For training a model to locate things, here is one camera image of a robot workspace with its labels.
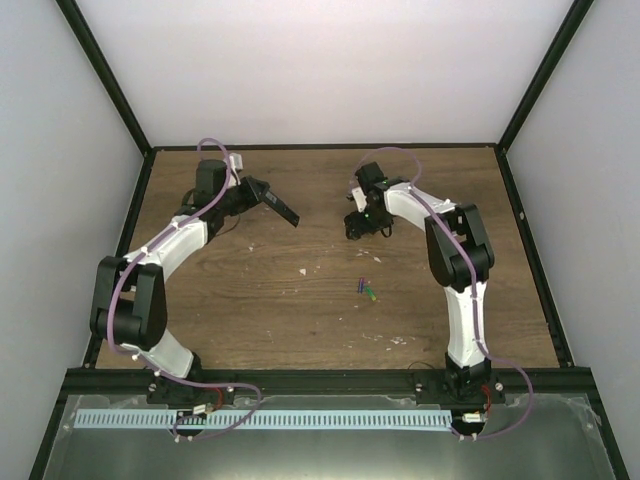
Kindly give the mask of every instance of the robotic arm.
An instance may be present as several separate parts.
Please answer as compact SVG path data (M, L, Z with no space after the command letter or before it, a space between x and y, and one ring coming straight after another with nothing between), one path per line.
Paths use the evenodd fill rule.
M365 234L392 234L394 217L402 217L426 234L429 266L437 282L444 287L449 311L449 346L445 354L446 383L458 397L485 383L490 375L490 361L480 351L474 334L471 274L464 260L445 236L429 212L410 193L404 178L387 178L377 163L368 163L356 172L358 186L349 199L357 210L344 219L347 238ZM484 343L482 303L494 264L494 254L475 205L456 205L440 200L416 188L419 195L457 234L477 272L479 340Z
M167 329L165 282L194 252L215 238L226 217L239 215L264 203L294 227L300 217L271 190L267 182L251 176L240 179L242 157L231 154L231 176L228 188L220 201L210 210L194 218L183 227L178 224L206 206L224 187L227 165L221 160L202 160L196 170L196 187L187 192L182 206L171 219L172 233L155 245L163 229L143 247L122 258L105 257L98 266L91 309L91 331L107 338L107 312L114 287L122 271L141 253L128 278L124 292L133 292L133 299L120 298L114 317L114 339L121 348L131 352L134 359L142 356L156 369L178 378L195 379L201 369L197 355L183 347Z

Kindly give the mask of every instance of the white wall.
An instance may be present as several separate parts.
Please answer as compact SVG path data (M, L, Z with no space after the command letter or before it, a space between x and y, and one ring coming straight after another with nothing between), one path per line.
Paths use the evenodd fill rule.
M571 0L80 0L153 145L498 141Z
M509 159L579 365L640 478L640 3L595 2Z
M141 156L55 2L0 18L0 477L21 479L82 361Z

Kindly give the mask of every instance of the white cable tray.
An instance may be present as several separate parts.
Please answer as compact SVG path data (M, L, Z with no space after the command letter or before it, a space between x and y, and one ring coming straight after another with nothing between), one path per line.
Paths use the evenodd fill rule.
M219 410L204 419L187 419L180 429L226 428L246 410ZM177 410L79 409L74 428L168 429ZM449 431L449 410L258 410L241 430L414 430Z

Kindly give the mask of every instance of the small colored object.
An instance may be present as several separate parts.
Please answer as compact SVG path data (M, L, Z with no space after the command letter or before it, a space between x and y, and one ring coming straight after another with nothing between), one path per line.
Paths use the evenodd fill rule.
M376 295L373 293L373 290L371 290L369 287L364 287L365 292L367 292L367 295L369 295L369 298L372 301L376 301Z

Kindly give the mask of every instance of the wooden floor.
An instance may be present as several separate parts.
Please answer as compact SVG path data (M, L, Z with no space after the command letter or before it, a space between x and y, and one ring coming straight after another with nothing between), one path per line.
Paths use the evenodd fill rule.
M259 205L239 226L188 259L167 282L169 329L206 368L405 368L443 365L449 339L442 287L424 234L398 219L391 238L345 238L345 199L362 150L243 152L243 174L270 182L301 217L294 229ZM526 367L557 366L524 250L491 149L425 149L421 189L476 203L496 255L485 300L494 355ZM398 153L377 158L411 177ZM167 225L194 186L194 152L160 152L132 248ZM228 219L225 228L233 225ZM378 297L357 293L366 277ZM103 346L99 367L139 367Z

